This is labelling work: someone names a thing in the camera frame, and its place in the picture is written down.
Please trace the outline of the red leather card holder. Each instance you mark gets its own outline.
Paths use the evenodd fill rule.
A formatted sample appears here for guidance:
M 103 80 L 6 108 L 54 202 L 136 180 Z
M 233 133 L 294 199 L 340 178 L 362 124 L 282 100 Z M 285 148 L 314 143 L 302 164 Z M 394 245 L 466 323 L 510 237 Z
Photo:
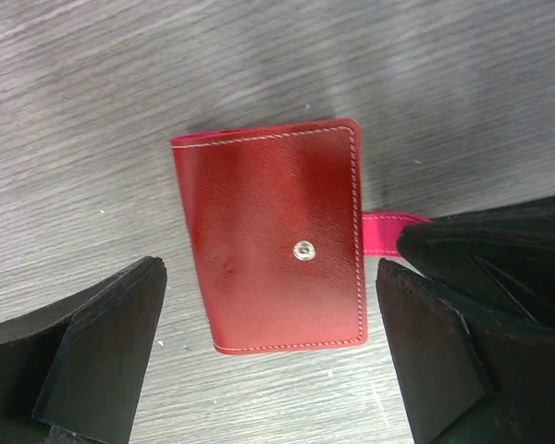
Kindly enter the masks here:
M 243 355 L 361 345 L 364 260 L 395 257 L 420 217 L 362 208 L 349 118 L 171 142 L 214 347 Z

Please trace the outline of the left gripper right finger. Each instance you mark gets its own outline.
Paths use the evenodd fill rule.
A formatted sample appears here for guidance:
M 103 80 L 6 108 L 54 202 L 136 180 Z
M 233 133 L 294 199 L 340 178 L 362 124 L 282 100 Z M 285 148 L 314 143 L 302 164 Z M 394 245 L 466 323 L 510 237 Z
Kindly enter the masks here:
M 387 259 L 376 291 L 416 443 L 555 443 L 555 329 Z

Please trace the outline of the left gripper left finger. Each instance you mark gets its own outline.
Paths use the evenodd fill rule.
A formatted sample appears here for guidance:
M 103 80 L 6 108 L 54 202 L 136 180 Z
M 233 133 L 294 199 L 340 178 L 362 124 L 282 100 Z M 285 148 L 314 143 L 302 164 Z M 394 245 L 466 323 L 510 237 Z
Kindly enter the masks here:
M 167 287 L 162 259 L 0 323 L 0 443 L 126 443 Z

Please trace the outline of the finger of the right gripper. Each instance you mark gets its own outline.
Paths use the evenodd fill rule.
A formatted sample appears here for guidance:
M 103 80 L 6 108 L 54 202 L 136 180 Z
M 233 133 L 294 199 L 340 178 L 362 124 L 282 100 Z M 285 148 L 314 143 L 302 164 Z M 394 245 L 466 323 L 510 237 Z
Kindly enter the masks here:
M 555 196 L 409 226 L 397 247 L 449 289 L 555 328 Z

